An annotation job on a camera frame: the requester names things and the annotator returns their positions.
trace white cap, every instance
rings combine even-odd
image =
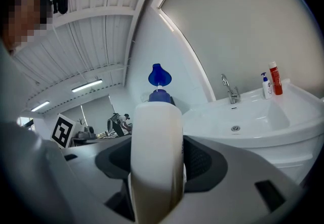
[[[276,64],[275,61],[269,63],[269,68],[270,68],[270,69],[271,69],[271,68],[275,68],[276,66],[277,66],[277,64]]]

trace blue pump head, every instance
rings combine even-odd
[[[160,64],[153,64],[153,70],[148,76],[148,81],[158,88],[150,94],[149,102],[167,102],[171,103],[171,96],[161,86],[166,86],[171,83],[171,75],[162,69]]]
[[[263,72],[261,76],[263,76],[263,82],[268,81],[268,78],[265,76],[266,72]]]

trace sink drain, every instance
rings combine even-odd
[[[233,126],[231,130],[232,130],[232,131],[238,131],[239,129],[240,129],[239,126]]]

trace soap dispenser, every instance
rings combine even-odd
[[[148,81],[156,89],[134,112],[130,183],[138,224],[159,223],[183,195],[182,114],[163,89],[171,80],[154,64]]]
[[[272,88],[271,88],[270,81],[265,76],[265,74],[266,74],[266,72],[263,72],[261,74],[261,76],[263,76],[263,83],[262,83],[263,93],[264,93],[265,99],[270,99],[272,97]]]

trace chrome faucet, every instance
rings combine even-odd
[[[241,95],[239,94],[238,90],[237,90],[237,87],[235,87],[235,91],[236,93],[233,92],[233,90],[231,89],[229,83],[228,83],[228,80],[226,78],[226,76],[224,74],[222,74],[222,81],[223,81],[223,84],[224,86],[226,86],[228,88],[228,97],[229,97],[229,100],[231,102],[231,104],[236,104],[238,102],[241,101]]]

